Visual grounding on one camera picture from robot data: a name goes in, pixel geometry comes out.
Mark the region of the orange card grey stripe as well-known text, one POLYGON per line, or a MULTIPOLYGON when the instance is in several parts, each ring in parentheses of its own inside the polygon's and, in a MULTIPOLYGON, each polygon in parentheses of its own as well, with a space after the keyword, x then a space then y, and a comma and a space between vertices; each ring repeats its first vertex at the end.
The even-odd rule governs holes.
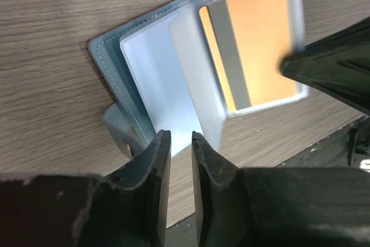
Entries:
POLYGON ((297 94, 278 71, 293 49, 288 0, 222 0, 199 16, 230 112, 297 94))

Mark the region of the blue leather card holder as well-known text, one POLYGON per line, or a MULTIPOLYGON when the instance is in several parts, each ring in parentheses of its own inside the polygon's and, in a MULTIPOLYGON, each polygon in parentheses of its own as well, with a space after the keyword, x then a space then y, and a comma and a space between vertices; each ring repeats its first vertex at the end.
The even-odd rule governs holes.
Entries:
MULTIPOLYGON (((89 43, 117 100, 103 120, 117 146, 129 148, 131 156, 137 156, 160 130, 171 132, 173 156, 190 145, 194 131, 218 149, 227 119, 308 96, 307 86, 295 82, 293 97, 237 112, 227 109, 199 16, 200 8, 218 1, 222 0, 174 0, 89 43)), ((288 14, 291 52, 302 50, 302 0, 288 0, 288 14)))

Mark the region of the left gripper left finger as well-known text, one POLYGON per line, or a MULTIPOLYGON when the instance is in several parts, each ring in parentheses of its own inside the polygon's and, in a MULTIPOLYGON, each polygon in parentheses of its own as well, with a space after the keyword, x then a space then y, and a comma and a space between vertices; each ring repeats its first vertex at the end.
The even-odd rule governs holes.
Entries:
POLYGON ((171 133, 108 176, 1 174, 2 246, 164 246, 171 133))

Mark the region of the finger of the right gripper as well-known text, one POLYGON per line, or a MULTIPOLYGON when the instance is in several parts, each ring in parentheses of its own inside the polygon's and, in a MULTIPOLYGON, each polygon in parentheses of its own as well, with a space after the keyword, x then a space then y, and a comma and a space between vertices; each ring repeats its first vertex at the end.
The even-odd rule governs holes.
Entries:
POLYGON ((369 18, 285 57, 280 72, 369 115, 369 18))

